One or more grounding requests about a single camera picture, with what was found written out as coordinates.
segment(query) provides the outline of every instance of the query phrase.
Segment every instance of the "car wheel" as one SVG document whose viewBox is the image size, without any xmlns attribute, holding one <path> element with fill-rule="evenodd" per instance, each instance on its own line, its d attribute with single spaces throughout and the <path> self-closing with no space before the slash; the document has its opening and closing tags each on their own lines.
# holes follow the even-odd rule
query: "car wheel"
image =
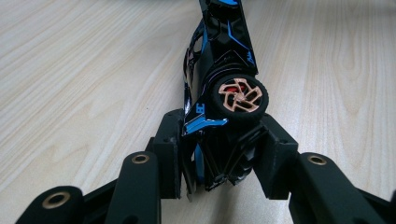
<svg viewBox="0 0 396 224">
<path fill-rule="evenodd" d="M 255 122 L 268 106 L 268 92 L 255 77 L 230 75 L 217 81 L 211 93 L 213 106 L 230 123 Z"/>
</svg>

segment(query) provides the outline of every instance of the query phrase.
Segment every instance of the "blue accent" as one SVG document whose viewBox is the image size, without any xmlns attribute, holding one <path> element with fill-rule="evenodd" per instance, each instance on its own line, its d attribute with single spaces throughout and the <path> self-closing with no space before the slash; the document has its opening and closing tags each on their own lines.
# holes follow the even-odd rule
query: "blue accent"
<svg viewBox="0 0 396 224">
<path fill-rule="evenodd" d="M 246 47 L 245 45 L 243 45 L 241 42 L 239 42 L 239 40 L 237 40 L 235 37 L 233 37 L 233 34 L 231 33 L 231 24 L 228 21 L 228 36 L 233 39 L 233 41 L 235 41 L 236 43 L 238 43 L 240 46 L 244 47 L 245 49 L 248 50 L 248 47 Z"/>
<path fill-rule="evenodd" d="M 250 51 L 250 49 L 249 49 L 248 47 L 246 47 L 244 44 L 242 44 L 239 40 L 237 40 L 237 39 L 233 36 L 233 34 L 231 33 L 231 24 L 230 24 L 230 21 L 228 21 L 228 36 L 229 36 L 233 41 L 235 41 L 235 42 L 238 43 L 240 46 L 242 46 L 244 49 L 247 49 L 247 50 L 248 50 L 248 53 L 247 53 L 247 61 L 250 62 L 250 63 L 255 64 L 254 61 L 253 61 L 253 57 L 251 56 L 251 51 Z"/>
<path fill-rule="evenodd" d="M 238 5 L 238 3 L 235 0 L 219 0 L 219 1 L 232 6 Z"/>
<path fill-rule="evenodd" d="M 205 113 L 205 104 L 197 104 L 195 106 L 195 113 L 197 114 L 204 114 Z"/>
<path fill-rule="evenodd" d="M 247 53 L 247 61 L 254 64 L 253 57 L 251 56 L 251 52 Z"/>
<path fill-rule="evenodd" d="M 205 49 L 205 47 L 206 47 L 206 44 L 207 44 L 207 30 L 206 30 L 206 27 L 204 27 L 204 35 L 203 35 L 203 37 L 202 37 L 201 53 L 204 52 L 204 49 Z"/>
<path fill-rule="evenodd" d="M 222 126 L 227 123 L 227 119 L 206 119 L 205 114 L 201 114 L 192 122 L 186 124 L 186 134 L 195 133 L 208 126 Z"/>
<path fill-rule="evenodd" d="M 204 182 L 205 182 L 204 155 L 202 154 L 202 150 L 198 144 L 194 151 L 194 158 L 195 158 L 195 166 L 196 166 L 196 173 L 197 173 L 197 177 L 198 177 L 198 183 L 204 184 Z"/>
</svg>

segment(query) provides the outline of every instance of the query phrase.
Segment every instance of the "black toy car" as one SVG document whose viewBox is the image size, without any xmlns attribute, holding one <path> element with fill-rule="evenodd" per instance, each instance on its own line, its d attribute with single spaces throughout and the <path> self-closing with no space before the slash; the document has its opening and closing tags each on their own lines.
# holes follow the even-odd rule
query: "black toy car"
<svg viewBox="0 0 396 224">
<path fill-rule="evenodd" d="M 240 1 L 200 0 L 200 5 L 203 19 L 183 64 L 182 136 L 194 157 L 194 165 L 184 169 L 193 170 L 198 184 L 211 190 L 226 180 L 237 184 L 250 173 L 258 153 L 253 138 L 261 134 L 254 127 L 268 106 L 268 93 L 255 78 L 258 69 Z"/>
</svg>

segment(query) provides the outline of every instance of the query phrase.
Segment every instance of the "light wooden surface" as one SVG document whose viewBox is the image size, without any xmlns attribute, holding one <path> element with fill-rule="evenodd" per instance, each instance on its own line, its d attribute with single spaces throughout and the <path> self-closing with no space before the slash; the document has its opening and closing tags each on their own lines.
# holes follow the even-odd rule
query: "light wooden surface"
<svg viewBox="0 0 396 224">
<path fill-rule="evenodd" d="M 396 189 L 396 2 L 245 0 L 270 94 L 267 112 L 300 151 L 334 159 L 356 187 Z M 0 223 L 41 192 L 88 193 L 144 150 L 182 107 L 182 59 L 196 0 L 0 1 Z M 189 203 L 162 201 L 163 223 L 291 223 L 255 175 Z"/>
</svg>

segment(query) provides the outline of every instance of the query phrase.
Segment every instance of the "metal grommet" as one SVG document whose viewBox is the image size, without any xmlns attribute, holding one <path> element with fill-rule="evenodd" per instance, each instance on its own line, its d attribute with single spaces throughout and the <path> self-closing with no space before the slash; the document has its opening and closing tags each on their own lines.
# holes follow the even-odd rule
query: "metal grommet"
<svg viewBox="0 0 396 224">
<path fill-rule="evenodd" d="M 327 162 L 319 156 L 309 156 L 308 160 L 316 165 L 325 165 Z"/>
<path fill-rule="evenodd" d="M 44 200 L 42 205 L 46 209 L 57 208 L 59 206 L 62 206 L 67 201 L 69 201 L 69 199 L 70 199 L 70 193 L 69 192 L 60 191 L 60 192 L 53 193 L 50 196 L 48 196 Z"/>
<path fill-rule="evenodd" d="M 141 163 L 145 163 L 146 161 L 149 160 L 149 156 L 147 155 L 136 155 L 132 158 L 132 162 L 136 163 L 136 164 L 141 164 Z"/>
</svg>

